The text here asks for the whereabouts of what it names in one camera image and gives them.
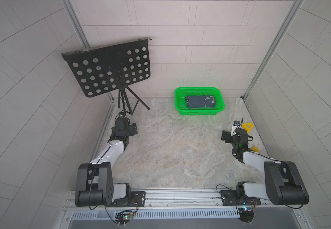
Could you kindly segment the dark blue pillowcase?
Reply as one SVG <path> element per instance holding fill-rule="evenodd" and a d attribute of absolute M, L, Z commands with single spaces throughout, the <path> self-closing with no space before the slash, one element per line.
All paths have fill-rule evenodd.
<path fill-rule="evenodd" d="M 216 98 L 213 95 L 188 95 L 185 97 L 186 106 L 193 108 L 215 108 Z"/>

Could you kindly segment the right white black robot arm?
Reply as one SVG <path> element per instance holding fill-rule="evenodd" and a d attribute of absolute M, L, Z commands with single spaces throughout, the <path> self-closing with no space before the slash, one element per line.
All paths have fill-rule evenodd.
<path fill-rule="evenodd" d="M 234 128 L 233 131 L 222 131 L 221 140 L 232 146 L 232 155 L 241 163 L 263 172 L 265 183 L 251 181 L 239 182 L 236 187 L 236 198 L 258 198 L 268 200 L 274 205 L 307 205 L 309 194 L 303 179 L 291 161 L 273 159 L 249 147 L 253 137 L 247 130 Z"/>

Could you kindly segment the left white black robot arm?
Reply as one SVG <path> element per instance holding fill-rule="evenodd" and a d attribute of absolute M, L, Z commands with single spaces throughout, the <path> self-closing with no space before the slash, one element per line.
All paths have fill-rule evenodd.
<path fill-rule="evenodd" d="M 131 124 L 125 112 L 120 112 L 104 150 L 94 160 L 78 168 L 75 190 L 77 207 L 123 207 L 132 202 L 130 185 L 114 183 L 112 166 L 125 151 L 129 138 L 136 134 L 136 124 Z"/>

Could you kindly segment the yellow plastic triangle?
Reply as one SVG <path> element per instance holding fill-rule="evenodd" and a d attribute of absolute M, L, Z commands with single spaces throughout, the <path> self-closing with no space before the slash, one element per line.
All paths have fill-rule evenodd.
<path fill-rule="evenodd" d="M 244 123 L 241 126 L 244 130 L 247 131 L 247 133 L 249 133 L 253 129 L 254 124 L 253 123 Z"/>

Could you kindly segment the small yellow flat piece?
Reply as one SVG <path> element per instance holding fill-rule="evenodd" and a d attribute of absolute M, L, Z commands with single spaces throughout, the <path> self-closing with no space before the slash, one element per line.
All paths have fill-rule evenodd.
<path fill-rule="evenodd" d="M 260 151 L 257 147 L 252 147 L 251 150 L 254 151 L 254 152 L 259 152 Z"/>

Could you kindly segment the black perforated music stand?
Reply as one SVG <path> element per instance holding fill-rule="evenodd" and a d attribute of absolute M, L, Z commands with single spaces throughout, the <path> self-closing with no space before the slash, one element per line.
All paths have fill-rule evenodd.
<path fill-rule="evenodd" d="M 139 38 L 126 43 L 65 52 L 62 57 L 86 97 L 117 91 L 118 107 L 132 115 L 135 108 L 131 107 L 127 93 L 142 102 L 130 85 L 151 76 L 149 41 L 149 37 Z"/>

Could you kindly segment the green plastic basket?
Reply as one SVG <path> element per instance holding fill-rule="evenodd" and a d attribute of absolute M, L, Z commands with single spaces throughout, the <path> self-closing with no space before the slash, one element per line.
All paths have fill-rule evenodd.
<path fill-rule="evenodd" d="M 174 96 L 180 115 L 216 115 L 225 109 L 222 94 L 215 87 L 180 87 Z"/>

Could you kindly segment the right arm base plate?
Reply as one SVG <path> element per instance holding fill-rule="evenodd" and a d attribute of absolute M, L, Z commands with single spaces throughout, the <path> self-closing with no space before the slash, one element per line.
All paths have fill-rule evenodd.
<path fill-rule="evenodd" d="M 246 195 L 237 194 L 234 190 L 218 191 L 221 196 L 223 206 L 258 206 L 261 205 L 259 198 L 251 198 Z"/>

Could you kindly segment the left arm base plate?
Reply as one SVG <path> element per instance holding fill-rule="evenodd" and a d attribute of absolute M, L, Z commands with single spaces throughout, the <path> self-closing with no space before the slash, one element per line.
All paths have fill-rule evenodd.
<path fill-rule="evenodd" d="M 110 208 L 134 208 L 144 207 L 146 192 L 145 191 L 132 191 L 131 195 L 124 198 L 113 200 L 107 207 Z"/>

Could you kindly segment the aluminium rail frame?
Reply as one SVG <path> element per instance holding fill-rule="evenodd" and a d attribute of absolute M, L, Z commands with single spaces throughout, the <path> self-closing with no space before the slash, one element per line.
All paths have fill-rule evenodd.
<path fill-rule="evenodd" d="M 239 220 L 235 206 L 223 206 L 220 188 L 135 189 L 145 191 L 145 205 L 139 207 L 134 219 L 117 226 L 104 206 L 77 207 L 75 193 L 70 192 L 55 229 L 311 229 L 304 209 L 275 206 L 261 200 L 254 211 L 251 225 Z M 116 213 L 134 208 L 106 207 Z"/>

